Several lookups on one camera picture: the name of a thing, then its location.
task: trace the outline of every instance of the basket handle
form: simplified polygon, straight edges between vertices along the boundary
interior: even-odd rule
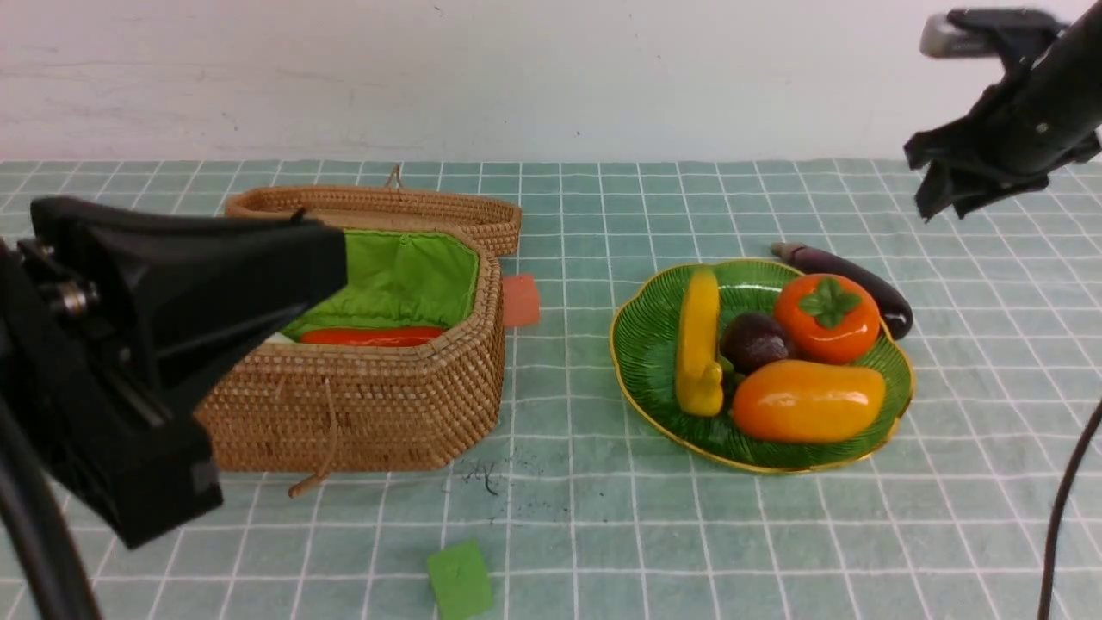
[[[398,185],[398,188],[404,188],[406,185],[402,183],[402,164],[396,163],[395,168],[390,171],[390,176],[387,176],[387,182],[382,184],[383,187],[389,187],[391,183]]]
[[[314,474],[288,489],[287,494],[292,500],[317,487],[329,477],[329,468],[333,467],[333,459],[337,454],[337,411],[333,406],[333,393],[329,391],[328,378],[325,378],[325,400],[329,405],[329,449],[325,455],[325,460]]]

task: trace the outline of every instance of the yellow vegetable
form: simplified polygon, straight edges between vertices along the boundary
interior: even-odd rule
[[[723,410],[723,368],[716,360],[720,329],[720,282],[709,268],[689,279],[681,302],[674,373],[678,405],[693,416],[713,417]]]
[[[876,421],[885,390],[872,369],[782,360],[746,378],[731,415],[738,431],[763,442],[833,444]]]

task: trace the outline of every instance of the grid-patterned tablecloth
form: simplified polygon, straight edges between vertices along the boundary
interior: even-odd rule
[[[390,163],[0,162],[0,233],[34,195],[215,214],[267,184],[381,184]],[[226,475],[226,507],[134,553],[64,505],[107,618],[435,618],[424,561],[474,539],[486,618],[1031,618],[1051,499],[1102,396],[1102,166],[959,221],[922,224],[900,162],[408,163],[407,185],[523,206],[506,272],[536,275],[539,326],[508,342],[499,428],[451,468]],[[918,378],[895,440],[845,470],[757,478],[690,457],[625,406],[614,307],[656,271],[768,255],[778,239],[846,255],[915,306]],[[1063,525],[1055,617],[1102,608],[1102,442]],[[0,612],[33,618],[9,547]]]

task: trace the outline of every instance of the green plate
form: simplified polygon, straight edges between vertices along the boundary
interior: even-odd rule
[[[699,418],[683,413],[674,396],[673,370],[681,300],[696,265],[681,264],[656,274],[613,319],[608,342],[616,380],[644,420],[693,453],[758,474],[842,467],[868,457],[892,439],[915,394],[915,371],[884,326],[872,351],[854,362],[884,377],[884,406],[876,422],[853,439],[825,445],[760,442],[741,434],[728,415]],[[711,267],[720,281],[720,334],[742,313],[771,314],[780,289],[802,274],[773,260],[737,259]]]

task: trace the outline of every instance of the wicker basket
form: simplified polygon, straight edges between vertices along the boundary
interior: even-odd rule
[[[408,189],[397,165],[381,187],[257,187],[226,202],[226,215],[231,217],[284,218],[300,208],[345,228],[449,222],[498,255],[517,251],[520,242],[517,205],[486,196]]]
[[[486,437],[497,425],[505,377],[497,255],[472,233],[446,222],[397,216],[356,219],[360,211],[393,208],[400,203],[396,196],[406,189],[273,191],[284,196],[283,202],[263,197],[270,194],[251,193],[251,198],[247,194],[231,204],[283,204],[281,209],[292,209],[291,204],[299,200],[310,208],[311,216],[345,228],[453,236],[478,254],[475,298],[465,320],[420,347],[260,346],[224,378],[196,414],[210,434],[219,468],[313,471],[291,489],[295,497],[331,471],[441,468]],[[316,202],[307,196],[320,196],[323,204],[339,207],[315,208]],[[353,196],[360,202],[352,202]],[[454,209],[472,203],[437,195],[425,196],[419,204],[447,210],[450,205]],[[227,215],[258,216],[240,208],[227,208]],[[496,230],[490,237],[497,240],[496,247],[510,244],[504,236],[508,225],[477,226],[475,229],[487,233]]]

